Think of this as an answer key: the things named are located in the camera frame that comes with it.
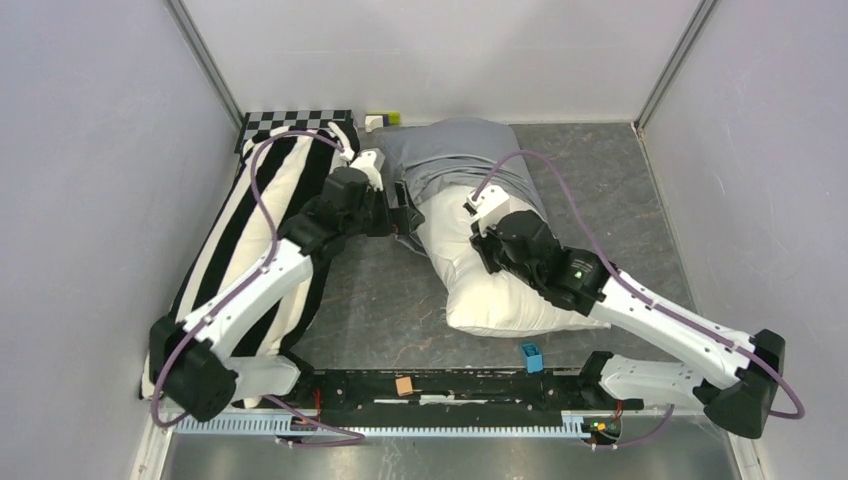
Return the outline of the grey pillowcase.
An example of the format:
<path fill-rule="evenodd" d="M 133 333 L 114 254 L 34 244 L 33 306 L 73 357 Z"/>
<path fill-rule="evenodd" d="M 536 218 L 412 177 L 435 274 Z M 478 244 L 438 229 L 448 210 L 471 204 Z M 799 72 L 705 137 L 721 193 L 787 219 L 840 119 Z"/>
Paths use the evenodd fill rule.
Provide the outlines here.
<path fill-rule="evenodd" d="M 497 160 L 520 149 L 514 131 L 507 125 L 457 117 L 427 126 L 381 129 L 375 133 L 376 148 L 385 156 L 386 168 L 393 180 L 406 185 L 412 203 L 425 215 L 423 204 L 450 186 L 479 186 Z M 492 184 L 513 198 L 530 205 L 547 219 L 542 199 L 523 157 L 507 161 L 495 173 Z M 459 226 L 459 252 L 480 260 L 469 238 L 470 226 Z M 397 240 L 410 250 L 428 255 L 422 235 L 426 223 L 414 233 L 400 234 Z"/>

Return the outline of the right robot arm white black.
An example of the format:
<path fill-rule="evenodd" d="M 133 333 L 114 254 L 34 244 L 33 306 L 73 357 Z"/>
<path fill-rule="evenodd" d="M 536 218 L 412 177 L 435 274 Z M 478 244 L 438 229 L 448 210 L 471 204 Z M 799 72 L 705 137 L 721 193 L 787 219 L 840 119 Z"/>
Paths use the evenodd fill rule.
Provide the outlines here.
<path fill-rule="evenodd" d="M 501 218 L 476 213 L 470 242 L 490 274 L 506 272 L 559 311 L 622 328 L 673 356 L 671 362 L 594 352 L 577 382 L 580 400 L 602 408 L 612 400 L 701 408 L 717 426 L 759 439 L 774 416 L 785 339 L 711 322 L 655 297 L 615 265 L 588 250 L 560 245 L 530 210 Z"/>

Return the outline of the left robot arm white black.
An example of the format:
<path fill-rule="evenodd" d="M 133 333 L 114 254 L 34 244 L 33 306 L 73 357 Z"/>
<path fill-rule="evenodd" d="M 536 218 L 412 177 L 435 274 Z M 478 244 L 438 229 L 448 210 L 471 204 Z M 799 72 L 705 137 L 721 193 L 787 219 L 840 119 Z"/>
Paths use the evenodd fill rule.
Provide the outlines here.
<path fill-rule="evenodd" d="M 413 232 L 424 221 L 406 185 L 394 184 L 391 206 L 379 172 L 340 167 L 299 213 L 273 227 L 271 244 L 238 280 L 176 320 L 162 317 L 149 333 L 152 409 L 167 397 L 187 416 L 208 422 L 231 403 L 277 395 L 290 407 L 306 405 L 313 379 L 280 356 L 234 357 L 243 336 L 278 301 L 341 253 L 358 235 Z"/>

